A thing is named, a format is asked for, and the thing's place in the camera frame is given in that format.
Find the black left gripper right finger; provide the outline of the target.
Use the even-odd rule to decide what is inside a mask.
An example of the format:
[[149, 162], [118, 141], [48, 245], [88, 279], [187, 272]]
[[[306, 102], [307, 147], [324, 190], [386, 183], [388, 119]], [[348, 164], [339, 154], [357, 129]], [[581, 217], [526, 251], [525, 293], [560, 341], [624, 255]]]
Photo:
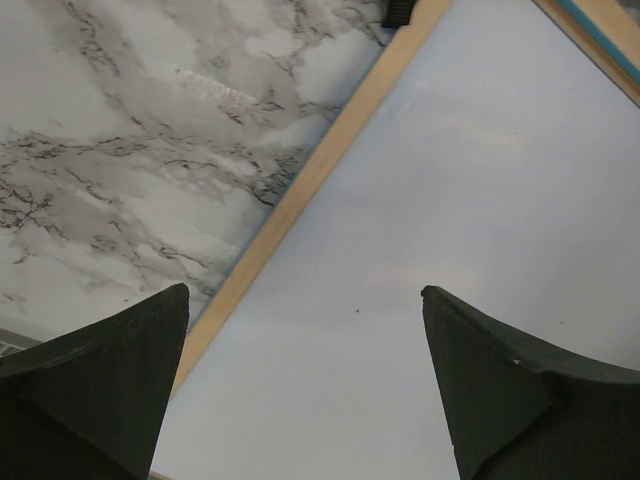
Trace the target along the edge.
[[437, 286], [422, 301], [460, 478], [638, 478], [638, 371], [555, 346]]

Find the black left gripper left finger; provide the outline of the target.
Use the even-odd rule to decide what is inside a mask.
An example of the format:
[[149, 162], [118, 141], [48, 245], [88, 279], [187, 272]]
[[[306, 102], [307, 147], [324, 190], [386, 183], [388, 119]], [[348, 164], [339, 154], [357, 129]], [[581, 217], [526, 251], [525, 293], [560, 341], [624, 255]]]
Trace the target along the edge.
[[189, 323], [172, 285], [1, 360], [4, 479], [145, 479]]

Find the colourful balloon photo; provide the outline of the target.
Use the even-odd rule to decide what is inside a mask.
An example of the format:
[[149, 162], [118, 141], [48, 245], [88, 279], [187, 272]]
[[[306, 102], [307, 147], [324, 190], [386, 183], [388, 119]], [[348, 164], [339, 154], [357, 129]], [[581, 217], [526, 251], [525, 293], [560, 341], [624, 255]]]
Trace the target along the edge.
[[438, 285], [639, 365], [639, 111], [530, 1], [457, 1], [172, 399], [174, 479], [454, 479]]

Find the wooden picture frame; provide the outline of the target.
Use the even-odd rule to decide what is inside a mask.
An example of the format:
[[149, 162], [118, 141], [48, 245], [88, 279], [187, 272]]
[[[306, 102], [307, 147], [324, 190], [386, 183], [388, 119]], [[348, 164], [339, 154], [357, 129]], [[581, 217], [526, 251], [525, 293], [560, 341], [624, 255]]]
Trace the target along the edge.
[[[639, 26], [616, 1], [539, 1], [537, 7], [633, 102], [639, 101]], [[238, 258], [185, 341], [179, 391], [296, 220], [434, 32], [452, 4], [418, 1], [269, 218]]]

